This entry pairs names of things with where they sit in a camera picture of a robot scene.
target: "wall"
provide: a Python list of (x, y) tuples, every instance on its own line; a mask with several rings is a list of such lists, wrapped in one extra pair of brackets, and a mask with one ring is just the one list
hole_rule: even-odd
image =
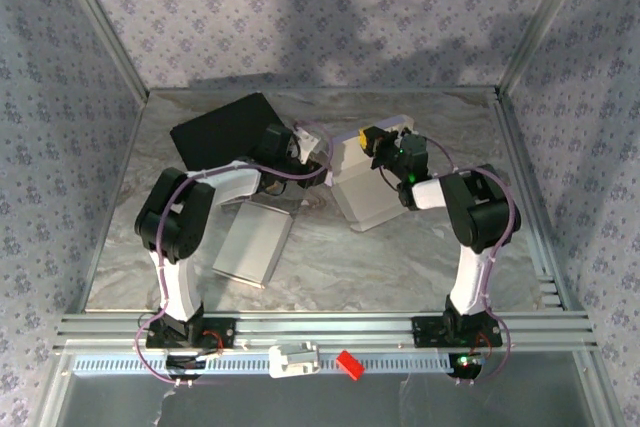
[(558, 261), (640, 425), (640, 0), (567, 0), (512, 94)]
[(26, 425), (136, 103), (76, 0), (0, 0), (0, 425)]
[(100, 0), (147, 87), (497, 84), (539, 0)]

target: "marble surface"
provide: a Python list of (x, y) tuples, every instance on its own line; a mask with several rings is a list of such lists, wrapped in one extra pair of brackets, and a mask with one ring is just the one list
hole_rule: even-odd
[[(507, 159), (484, 94), (322, 93), (265, 94), (285, 123), (321, 122), (332, 135), (406, 114), (415, 127), (445, 144), (459, 165), (490, 162), (508, 180)], [(227, 104), (238, 92), (153, 92), (144, 112), (102, 251), (87, 310), (154, 309), (159, 288), (153, 264), (133, 232), (137, 213), (162, 169), (184, 169), (169, 130)], [(430, 170), (444, 172), (444, 157), (430, 150)], [(273, 277), (264, 290), (214, 274), (211, 252), (221, 245), (236, 206), (211, 214), (206, 249), (196, 270), (205, 308), (213, 310), (439, 311), (453, 286), (459, 245), (444, 209), (407, 212), (357, 233), (330, 189), (291, 189), (279, 199), (298, 205), (295, 221)], [(491, 282), (496, 309), (542, 308), (527, 242), (521, 230), (503, 249)]]

